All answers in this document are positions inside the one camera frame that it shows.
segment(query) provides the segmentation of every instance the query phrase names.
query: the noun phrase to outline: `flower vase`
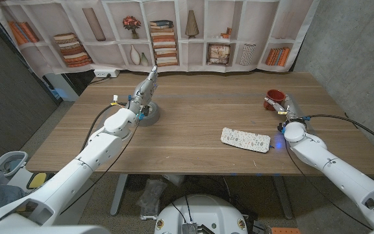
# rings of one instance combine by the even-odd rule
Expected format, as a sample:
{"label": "flower vase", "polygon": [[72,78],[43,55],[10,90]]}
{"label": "flower vase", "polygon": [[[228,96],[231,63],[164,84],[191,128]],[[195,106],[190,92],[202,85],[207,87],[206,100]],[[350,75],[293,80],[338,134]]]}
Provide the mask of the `flower vase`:
{"label": "flower vase", "polygon": [[135,29],[132,30],[132,39],[140,39],[140,36],[138,33],[135,31]]}

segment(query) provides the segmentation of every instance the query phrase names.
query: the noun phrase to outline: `wooden table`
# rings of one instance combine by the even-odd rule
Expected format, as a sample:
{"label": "wooden table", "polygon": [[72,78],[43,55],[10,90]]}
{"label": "wooden table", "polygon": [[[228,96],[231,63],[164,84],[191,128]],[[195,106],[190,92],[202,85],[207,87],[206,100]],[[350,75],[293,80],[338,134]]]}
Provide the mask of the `wooden table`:
{"label": "wooden table", "polygon": [[[89,86],[32,156],[27,169],[59,171],[79,154],[93,119],[111,102],[112,95],[118,94],[119,101],[126,101],[145,78],[122,73],[117,79]],[[283,135],[277,131],[284,116],[262,106],[266,91],[276,88],[291,94],[305,115],[344,116],[309,73],[161,75],[158,84],[153,101],[160,106],[159,121],[137,129],[110,172],[299,176],[285,150]],[[108,115],[118,108],[112,107]],[[331,118],[313,118],[310,124],[329,151],[374,176],[374,147],[353,124]],[[275,149],[257,153],[223,144],[220,136],[224,127],[269,135]],[[304,173],[321,175],[292,155]],[[102,165],[98,172],[104,172],[110,163]]]}

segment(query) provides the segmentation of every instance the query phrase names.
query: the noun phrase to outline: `red flowers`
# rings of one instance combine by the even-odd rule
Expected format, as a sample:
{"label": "red flowers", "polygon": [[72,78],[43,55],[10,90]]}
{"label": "red flowers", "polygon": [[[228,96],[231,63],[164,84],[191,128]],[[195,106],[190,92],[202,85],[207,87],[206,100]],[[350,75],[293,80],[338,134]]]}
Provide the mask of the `red flowers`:
{"label": "red flowers", "polygon": [[141,26],[141,22],[137,20],[134,16],[127,16],[123,19],[123,27],[128,30],[138,29]]}

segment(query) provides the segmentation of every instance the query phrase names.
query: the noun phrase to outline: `stack of books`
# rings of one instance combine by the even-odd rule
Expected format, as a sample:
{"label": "stack of books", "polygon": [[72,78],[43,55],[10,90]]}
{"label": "stack of books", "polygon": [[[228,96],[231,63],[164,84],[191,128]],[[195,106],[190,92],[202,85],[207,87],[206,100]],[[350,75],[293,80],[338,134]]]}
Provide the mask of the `stack of books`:
{"label": "stack of books", "polygon": [[265,64],[268,66],[285,66],[289,54],[290,48],[288,47],[271,49],[266,58]]}
{"label": "stack of books", "polygon": [[155,64],[159,67],[178,65],[173,22],[170,20],[158,20],[151,21],[149,24]]}
{"label": "stack of books", "polygon": [[38,37],[27,22],[9,21],[8,24],[10,25],[12,34],[14,34],[18,45],[39,41]]}
{"label": "stack of books", "polygon": [[92,63],[92,59],[74,33],[59,34],[54,36],[54,39],[60,47],[64,62],[66,62],[69,68]]}

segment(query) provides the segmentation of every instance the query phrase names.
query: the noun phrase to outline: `white vase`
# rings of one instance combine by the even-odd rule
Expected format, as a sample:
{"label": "white vase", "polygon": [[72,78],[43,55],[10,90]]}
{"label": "white vase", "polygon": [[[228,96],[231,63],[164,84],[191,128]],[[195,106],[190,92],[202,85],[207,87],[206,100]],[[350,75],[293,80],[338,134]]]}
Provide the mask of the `white vase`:
{"label": "white vase", "polygon": [[131,45],[131,52],[130,52],[131,60],[135,65],[140,65],[141,63],[141,56],[134,48],[134,45]]}
{"label": "white vase", "polygon": [[148,59],[144,53],[141,54],[141,64],[142,66],[148,66]]}

